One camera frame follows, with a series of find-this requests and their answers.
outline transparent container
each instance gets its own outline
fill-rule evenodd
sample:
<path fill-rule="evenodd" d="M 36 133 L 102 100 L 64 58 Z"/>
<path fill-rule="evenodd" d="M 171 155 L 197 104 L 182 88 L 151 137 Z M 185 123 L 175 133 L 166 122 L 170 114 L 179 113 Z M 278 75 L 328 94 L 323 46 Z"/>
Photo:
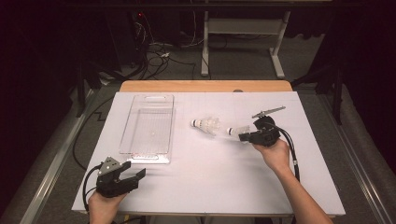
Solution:
<path fill-rule="evenodd" d="M 120 153 L 131 163 L 169 163 L 174 110 L 173 95 L 136 95 Z"/>

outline white stand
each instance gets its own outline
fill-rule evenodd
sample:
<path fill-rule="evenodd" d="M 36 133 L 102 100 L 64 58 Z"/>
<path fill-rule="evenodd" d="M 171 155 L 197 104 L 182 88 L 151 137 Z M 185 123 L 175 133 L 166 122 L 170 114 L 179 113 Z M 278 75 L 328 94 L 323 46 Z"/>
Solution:
<path fill-rule="evenodd" d="M 277 35 L 276 46 L 270 48 L 270 55 L 276 70 L 276 76 L 284 79 L 282 66 L 277 56 L 283 35 L 289 22 L 290 12 L 285 12 L 283 20 L 251 20 L 251 19 L 209 19 L 208 12 L 205 12 L 204 23 L 204 48 L 202 52 L 201 75 L 209 75 L 209 34 L 245 34 L 245 35 Z"/>

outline human arm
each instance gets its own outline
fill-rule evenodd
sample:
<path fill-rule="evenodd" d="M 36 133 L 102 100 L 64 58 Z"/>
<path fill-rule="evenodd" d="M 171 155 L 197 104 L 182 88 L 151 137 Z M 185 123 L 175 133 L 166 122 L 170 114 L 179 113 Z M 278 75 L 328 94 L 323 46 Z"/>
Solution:
<path fill-rule="evenodd" d="M 120 202 L 127 194 L 106 198 L 95 191 L 88 200 L 90 224 L 110 224 L 117 214 Z"/>
<path fill-rule="evenodd" d="M 280 139 L 273 146 L 253 146 L 260 151 L 265 163 L 274 171 L 288 196 L 297 223 L 332 223 L 321 207 L 304 189 L 290 169 L 290 149 Z"/>

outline human hand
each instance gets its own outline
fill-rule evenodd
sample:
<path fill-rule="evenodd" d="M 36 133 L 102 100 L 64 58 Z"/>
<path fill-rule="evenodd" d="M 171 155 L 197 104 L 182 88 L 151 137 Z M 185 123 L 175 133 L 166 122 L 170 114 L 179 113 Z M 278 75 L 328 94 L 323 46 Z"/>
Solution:
<path fill-rule="evenodd" d="M 290 149 L 288 144 L 277 139 L 276 143 L 270 147 L 252 144 L 262 154 L 265 163 L 278 175 L 282 171 L 290 169 Z"/>
<path fill-rule="evenodd" d="M 90 207 L 90 224 L 110 224 L 117 214 L 120 202 L 125 194 L 114 198 L 106 198 L 95 191 L 88 200 Z"/>

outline white tabletop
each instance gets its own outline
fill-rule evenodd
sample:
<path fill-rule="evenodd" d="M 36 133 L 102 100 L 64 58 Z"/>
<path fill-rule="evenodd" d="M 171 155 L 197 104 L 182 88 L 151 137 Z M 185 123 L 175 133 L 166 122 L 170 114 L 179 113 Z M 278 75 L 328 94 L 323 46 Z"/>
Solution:
<path fill-rule="evenodd" d="M 126 161 L 125 156 L 119 153 L 119 146 L 133 97 L 139 94 L 149 93 L 116 94 L 88 170 L 107 156 Z M 120 212 L 254 217 L 292 214 L 280 182 L 251 144 L 229 140 L 222 134 L 213 137 L 191 127 L 193 119 L 211 116 L 219 118 L 223 128 L 249 125 L 250 130 L 255 131 L 252 124 L 255 119 L 251 116 L 285 106 L 270 116 L 292 137 L 303 186 L 328 215 L 345 214 L 296 92 L 164 94 L 175 96 L 171 162 L 133 164 L 123 172 L 121 179 L 147 168 L 147 175 L 140 180 L 139 188 L 120 204 Z M 96 177 L 93 173 L 87 189 L 95 187 Z M 72 210 L 84 211 L 81 188 Z"/>

